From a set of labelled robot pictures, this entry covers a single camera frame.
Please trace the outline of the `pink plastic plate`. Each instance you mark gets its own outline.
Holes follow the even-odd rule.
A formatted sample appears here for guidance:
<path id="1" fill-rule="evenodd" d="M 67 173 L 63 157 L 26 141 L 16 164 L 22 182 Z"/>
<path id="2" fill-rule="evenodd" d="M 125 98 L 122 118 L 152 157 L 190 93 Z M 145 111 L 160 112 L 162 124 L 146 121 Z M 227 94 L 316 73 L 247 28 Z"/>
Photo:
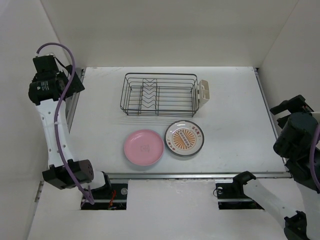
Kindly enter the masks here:
<path id="1" fill-rule="evenodd" d="M 124 142 L 126 158 L 137 166 L 156 164 L 163 156 L 165 143 L 162 137 L 151 129 L 140 129 L 129 134 Z"/>

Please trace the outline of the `orange sunburst pattern plate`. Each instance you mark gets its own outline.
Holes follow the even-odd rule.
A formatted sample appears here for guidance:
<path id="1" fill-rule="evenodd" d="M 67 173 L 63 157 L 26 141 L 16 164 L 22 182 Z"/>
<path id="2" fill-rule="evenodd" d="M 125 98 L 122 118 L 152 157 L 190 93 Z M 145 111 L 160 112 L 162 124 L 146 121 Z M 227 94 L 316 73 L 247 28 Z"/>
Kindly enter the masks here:
<path id="1" fill-rule="evenodd" d="M 179 120 L 167 127 L 164 143 L 172 154 L 188 158 L 201 151 L 205 143 L 205 136 L 196 123 Z"/>

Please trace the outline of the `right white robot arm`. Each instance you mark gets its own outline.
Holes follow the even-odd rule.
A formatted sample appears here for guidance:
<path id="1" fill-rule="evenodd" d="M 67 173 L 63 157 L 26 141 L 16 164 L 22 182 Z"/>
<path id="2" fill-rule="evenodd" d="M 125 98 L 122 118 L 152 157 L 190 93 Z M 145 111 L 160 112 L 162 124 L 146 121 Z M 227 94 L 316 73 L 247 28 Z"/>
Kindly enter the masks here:
<path id="1" fill-rule="evenodd" d="M 283 229 L 288 240 L 320 238 L 320 113 L 314 111 L 302 95 L 284 100 L 270 109 L 281 128 L 274 152 L 286 160 L 285 168 L 292 177 L 301 198 L 295 206 L 283 193 L 276 195 L 249 171 L 232 180 L 232 193 L 248 197 L 260 205 Z"/>

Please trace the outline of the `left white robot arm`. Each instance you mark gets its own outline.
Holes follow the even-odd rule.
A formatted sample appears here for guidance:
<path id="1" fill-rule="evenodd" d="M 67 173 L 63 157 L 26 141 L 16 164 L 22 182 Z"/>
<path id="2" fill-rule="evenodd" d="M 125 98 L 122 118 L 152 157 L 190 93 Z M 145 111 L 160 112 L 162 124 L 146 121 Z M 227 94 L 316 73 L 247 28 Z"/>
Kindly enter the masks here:
<path id="1" fill-rule="evenodd" d="M 73 76 L 66 93 L 68 78 L 59 70 L 53 55 L 36 56 L 36 74 L 29 85 L 28 96 L 41 118 L 48 151 L 48 169 L 42 172 L 45 182 L 63 190 L 81 186 L 92 189 L 100 198 L 111 195 L 108 175 L 94 170 L 88 159 L 80 160 L 72 150 L 66 118 L 66 99 L 85 88 L 72 66 L 65 69 Z"/>

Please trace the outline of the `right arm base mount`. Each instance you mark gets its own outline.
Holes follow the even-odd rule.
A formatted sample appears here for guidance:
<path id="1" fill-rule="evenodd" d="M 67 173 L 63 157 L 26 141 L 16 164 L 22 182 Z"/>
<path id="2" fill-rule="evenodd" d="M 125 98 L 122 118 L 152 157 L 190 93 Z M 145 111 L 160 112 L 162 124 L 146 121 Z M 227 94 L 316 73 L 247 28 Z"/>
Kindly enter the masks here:
<path id="1" fill-rule="evenodd" d="M 213 195 L 219 210 L 264 210 L 256 201 L 233 189 L 232 182 L 216 182 Z"/>

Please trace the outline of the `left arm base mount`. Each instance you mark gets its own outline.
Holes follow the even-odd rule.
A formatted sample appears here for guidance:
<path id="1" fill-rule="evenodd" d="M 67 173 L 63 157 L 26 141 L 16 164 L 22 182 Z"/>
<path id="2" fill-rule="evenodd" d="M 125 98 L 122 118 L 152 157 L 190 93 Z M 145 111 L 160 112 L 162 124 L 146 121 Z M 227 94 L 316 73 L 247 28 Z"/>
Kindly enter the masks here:
<path id="1" fill-rule="evenodd" d="M 90 204 L 85 197 L 81 199 L 81 210 L 118 211 L 127 209 L 128 182 L 112 182 L 91 191 L 94 204 Z"/>

